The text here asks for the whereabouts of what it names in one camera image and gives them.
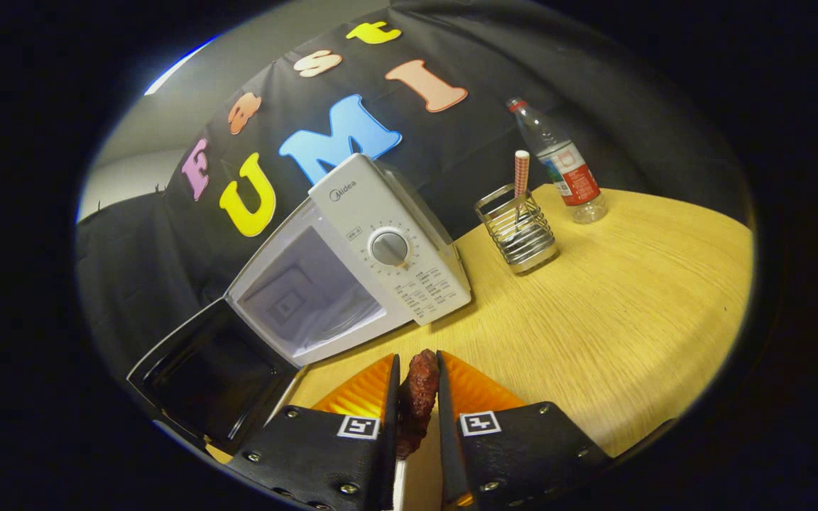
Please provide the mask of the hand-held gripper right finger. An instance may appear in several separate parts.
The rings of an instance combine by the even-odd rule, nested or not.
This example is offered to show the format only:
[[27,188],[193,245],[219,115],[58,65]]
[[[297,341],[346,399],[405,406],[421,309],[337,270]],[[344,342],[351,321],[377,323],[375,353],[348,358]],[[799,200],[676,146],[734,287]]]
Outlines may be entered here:
[[525,403],[448,352],[436,359],[445,510],[546,510],[610,468],[555,403]]

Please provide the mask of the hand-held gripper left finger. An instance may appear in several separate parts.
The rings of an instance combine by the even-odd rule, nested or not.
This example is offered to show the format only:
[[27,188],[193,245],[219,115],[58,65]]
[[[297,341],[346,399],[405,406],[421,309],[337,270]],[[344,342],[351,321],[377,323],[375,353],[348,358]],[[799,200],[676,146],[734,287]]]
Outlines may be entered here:
[[390,353],[311,407],[281,407],[227,470],[291,510],[391,510],[399,385]]

